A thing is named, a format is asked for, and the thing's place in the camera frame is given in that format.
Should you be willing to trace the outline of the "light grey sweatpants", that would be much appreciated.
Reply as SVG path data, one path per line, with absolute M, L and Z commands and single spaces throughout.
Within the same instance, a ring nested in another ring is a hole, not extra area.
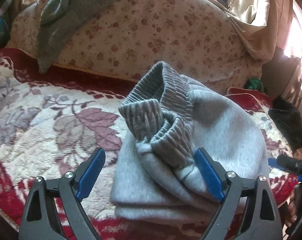
M 199 148 L 242 178 L 269 174 L 264 137 L 248 113 L 163 61 L 118 110 L 128 127 L 110 195 L 118 217 L 209 223 L 219 204 L 195 164 Z

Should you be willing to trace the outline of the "black cloth item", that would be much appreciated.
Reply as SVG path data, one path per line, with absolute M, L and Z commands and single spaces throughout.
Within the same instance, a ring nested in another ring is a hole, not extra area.
M 272 100 L 268 115 L 286 138 L 293 152 L 302 147 L 302 117 L 294 104 L 278 96 Z

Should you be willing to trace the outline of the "green small item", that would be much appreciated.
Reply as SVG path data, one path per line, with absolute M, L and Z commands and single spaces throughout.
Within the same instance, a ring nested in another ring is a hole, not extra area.
M 244 89 L 256 90 L 261 93 L 264 93 L 264 85 L 262 81 L 256 77 L 248 79 L 248 81 L 246 81 L 244 85 Z

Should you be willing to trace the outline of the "red white floral blanket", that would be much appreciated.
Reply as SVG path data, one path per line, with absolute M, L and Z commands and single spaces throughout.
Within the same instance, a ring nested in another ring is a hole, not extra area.
M 36 176 L 56 179 L 98 147 L 106 161 L 82 205 L 102 239 L 198 239 L 205 225 L 117 218 L 109 201 L 126 124 L 118 112 L 131 81 L 53 67 L 17 49 L 0 50 L 0 232 L 15 233 Z

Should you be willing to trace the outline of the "beige curtain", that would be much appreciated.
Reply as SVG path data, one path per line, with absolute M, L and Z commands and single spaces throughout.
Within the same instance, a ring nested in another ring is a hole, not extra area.
M 293 0 L 229 0 L 222 9 L 253 59 L 271 61 L 277 47 L 284 48 L 293 18 Z

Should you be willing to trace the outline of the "floral beige quilt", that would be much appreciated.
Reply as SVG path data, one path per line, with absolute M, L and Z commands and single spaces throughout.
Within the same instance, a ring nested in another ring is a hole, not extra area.
M 16 16 L 10 48 L 36 59 L 48 1 Z M 218 92 L 262 75 L 226 13 L 208 0 L 116 0 L 74 32 L 51 66 L 139 80 L 159 61 Z

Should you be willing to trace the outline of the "grey-green fleece jacket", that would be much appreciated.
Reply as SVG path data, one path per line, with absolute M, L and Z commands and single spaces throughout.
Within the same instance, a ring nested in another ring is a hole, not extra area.
M 44 6 L 36 39 L 39 73 L 44 74 L 74 32 L 95 13 L 116 0 L 49 0 Z

